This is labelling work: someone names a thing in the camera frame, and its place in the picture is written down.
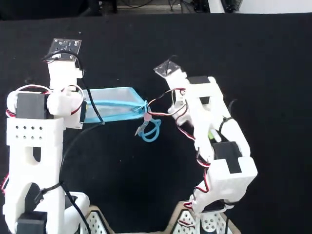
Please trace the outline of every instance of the desk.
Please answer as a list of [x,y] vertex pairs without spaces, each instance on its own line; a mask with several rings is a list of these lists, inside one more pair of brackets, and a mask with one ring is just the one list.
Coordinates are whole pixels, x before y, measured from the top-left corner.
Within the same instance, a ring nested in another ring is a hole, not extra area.
[[[26,83],[49,84],[40,58],[52,38],[82,39],[91,88],[131,86],[147,100],[168,89],[153,68],[170,55],[190,76],[214,76],[250,144],[259,174],[231,213],[246,234],[291,233],[311,171],[312,14],[141,15],[0,22],[0,176],[8,170],[5,101]],[[171,97],[155,103],[166,111]],[[193,143],[171,118],[145,143],[141,123],[107,123],[68,155],[65,182],[100,207],[115,232],[162,230],[201,180]],[[64,148],[78,133],[66,130]],[[4,219],[1,229],[6,230]]]

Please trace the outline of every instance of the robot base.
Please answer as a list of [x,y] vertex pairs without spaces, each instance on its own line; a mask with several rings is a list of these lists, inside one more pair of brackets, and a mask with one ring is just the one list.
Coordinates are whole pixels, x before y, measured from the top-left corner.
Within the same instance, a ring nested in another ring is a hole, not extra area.
[[[97,206],[89,207],[90,214],[87,217],[87,222],[92,234],[114,234],[110,228],[103,213]],[[189,224],[197,225],[197,232],[194,227],[181,226],[180,221],[185,221]],[[224,234],[225,233],[226,216],[223,213],[208,212],[202,213],[198,219],[194,217],[194,213],[183,206],[183,202],[179,202],[171,216],[167,228],[162,232],[149,234]],[[83,223],[80,224],[80,233],[88,234],[88,231]],[[228,234],[241,234],[238,228],[229,220]]]

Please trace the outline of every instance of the white plastic part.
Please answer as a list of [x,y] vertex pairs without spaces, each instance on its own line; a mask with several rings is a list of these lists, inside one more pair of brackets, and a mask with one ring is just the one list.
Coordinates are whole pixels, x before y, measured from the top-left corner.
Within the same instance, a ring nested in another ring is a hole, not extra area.
[[[90,200],[89,197],[84,193],[78,193],[78,192],[70,192],[71,196],[77,197],[75,200],[75,203],[80,208],[81,212],[84,216],[88,215],[88,210],[90,206]],[[49,206],[51,204],[47,203],[47,201],[44,199],[39,205],[35,208],[35,211],[47,211],[49,209]],[[79,213],[76,211],[76,209],[73,206],[68,207],[64,212],[64,229],[63,234],[73,234],[75,231],[77,231],[79,227],[79,223],[81,222],[81,218],[79,216]],[[50,220],[48,219],[46,228],[49,230],[50,226],[54,225]]]
[[72,99],[62,91],[54,91],[47,100],[49,113],[54,116],[70,116],[72,111]]
[[[175,68],[171,73],[163,72],[166,66]],[[193,195],[190,197],[192,208],[196,214],[212,202],[224,199],[228,203],[239,201],[246,192],[247,186],[257,175],[253,159],[250,157],[249,145],[234,119],[223,101],[223,94],[216,83],[214,77],[207,77],[208,83],[190,84],[186,73],[182,72],[180,67],[173,62],[165,62],[154,69],[157,74],[165,78],[169,88],[184,88],[183,94],[176,94],[175,103],[169,108],[168,112],[177,111],[181,105],[187,103],[187,113],[179,118],[178,124],[181,125],[188,121],[194,127],[195,149],[199,149],[201,157],[211,163],[208,170],[208,187],[209,192],[203,193],[200,190],[195,190],[195,199]],[[209,97],[208,104],[202,104],[200,98]],[[173,115],[176,119],[185,109]],[[214,160],[214,150],[208,138],[208,132],[211,131],[215,136],[216,141],[221,141],[216,130],[220,131],[229,141],[235,141],[240,149],[243,157],[238,159],[241,173],[230,174],[227,162],[225,159]],[[206,190],[204,181],[199,184],[199,187]]]
[[50,73],[50,89],[62,88],[77,84],[77,78],[82,78],[82,71],[76,68],[75,61],[55,60],[48,63]]
[[[97,212],[90,212],[86,219],[92,234],[109,234],[106,232],[105,224],[102,223]],[[88,234],[88,230],[83,222],[80,223],[80,234]]]
[[[25,197],[31,183],[41,189],[59,182],[63,148],[63,119],[7,119],[7,145],[10,146],[10,181],[5,190],[3,214],[10,232],[16,233],[16,223],[24,212]],[[33,156],[33,147],[41,148],[41,160]],[[53,225],[49,234],[61,234],[64,222],[64,192],[61,187],[44,196],[48,220]]]
[[17,91],[10,92],[6,99],[6,106],[10,112],[12,113],[16,112],[17,101],[18,101]]
[[[224,199],[227,203],[233,203],[245,195],[248,185],[258,172],[251,157],[239,157],[238,163],[242,172],[231,174],[225,159],[211,162],[207,172],[209,191],[203,193],[196,189],[194,191],[195,200],[191,195],[192,208],[195,213],[202,212],[208,204],[216,200]],[[205,190],[204,181],[198,186]]]
[[[81,94],[77,92],[70,92],[70,98],[71,98],[71,111],[74,111],[80,106]],[[81,108],[79,108],[79,110],[73,115],[64,117],[64,126],[66,128],[82,129],[82,123],[80,122],[80,113]]]

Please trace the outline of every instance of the blue handle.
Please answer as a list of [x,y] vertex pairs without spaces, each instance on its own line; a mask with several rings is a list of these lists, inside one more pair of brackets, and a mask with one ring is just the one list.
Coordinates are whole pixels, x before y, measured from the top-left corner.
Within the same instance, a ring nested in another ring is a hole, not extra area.
[[[152,122],[155,125],[155,127],[152,130],[150,130],[147,133],[145,133],[144,131],[141,131],[138,133],[138,135],[140,137],[142,137],[142,139],[146,142],[153,142],[159,136],[159,127],[161,125],[161,120],[160,119],[151,119],[150,122]],[[149,135],[153,134],[154,132],[155,132],[155,135],[152,138],[147,138]]]

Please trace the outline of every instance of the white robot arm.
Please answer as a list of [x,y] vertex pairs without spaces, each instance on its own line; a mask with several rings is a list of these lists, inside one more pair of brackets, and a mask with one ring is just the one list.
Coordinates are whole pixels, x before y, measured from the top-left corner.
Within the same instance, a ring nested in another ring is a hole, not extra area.
[[[83,228],[80,217],[88,215],[88,196],[70,192],[70,197],[77,198],[74,203],[78,206],[77,211],[81,212],[78,214],[73,206],[64,208],[65,194],[59,186],[63,131],[66,128],[81,129],[80,117],[84,115],[81,111],[86,110],[82,105],[87,92],[77,86],[77,78],[83,78],[83,70],[76,68],[75,56],[64,52],[73,51],[77,54],[80,44],[80,40],[54,39],[49,51],[54,55],[46,58],[50,87],[26,85],[10,93],[7,99],[10,181],[5,189],[3,214],[11,233],[19,233],[18,229],[22,230],[23,225],[29,227],[28,220],[31,219],[41,222],[39,226],[42,230],[39,233],[73,234],[79,224],[80,233],[86,233],[87,229]],[[178,126],[188,122],[194,127],[193,136],[179,129],[194,140],[196,159],[204,167],[204,179],[194,188],[190,200],[184,203],[185,207],[197,215],[211,211],[209,205],[218,200],[226,204],[223,211],[233,207],[245,194],[257,175],[257,169],[250,157],[249,145],[237,122],[231,117],[215,79],[188,78],[178,65],[169,60],[158,66],[155,72],[165,78],[170,89],[175,92],[176,100],[165,115],[173,116]],[[43,88],[45,91],[29,92],[26,90],[28,88]],[[145,127],[151,119],[148,113],[153,115],[149,104],[145,103],[136,109],[145,109],[142,125]],[[155,124],[158,125],[158,131],[155,131],[157,137],[160,120],[156,121],[159,121]],[[214,135],[215,143],[211,143],[209,134]],[[227,141],[222,142],[220,135]],[[34,159],[35,147],[41,150],[40,162]],[[36,207],[37,213],[26,214],[25,197],[33,182],[45,189],[44,199]]]
[[[204,180],[195,187],[190,201],[185,203],[195,213],[209,211],[214,201],[223,200],[225,209],[233,207],[257,175],[249,145],[237,122],[231,117],[223,94],[213,77],[188,78],[181,68],[168,60],[154,69],[175,90],[175,103],[169,113],[177,125],[189,122],[194,127],[194,147],[209,168]],[[217,131],[228,141],[220,142]],[[219,142],[211,144],[208,134]]]

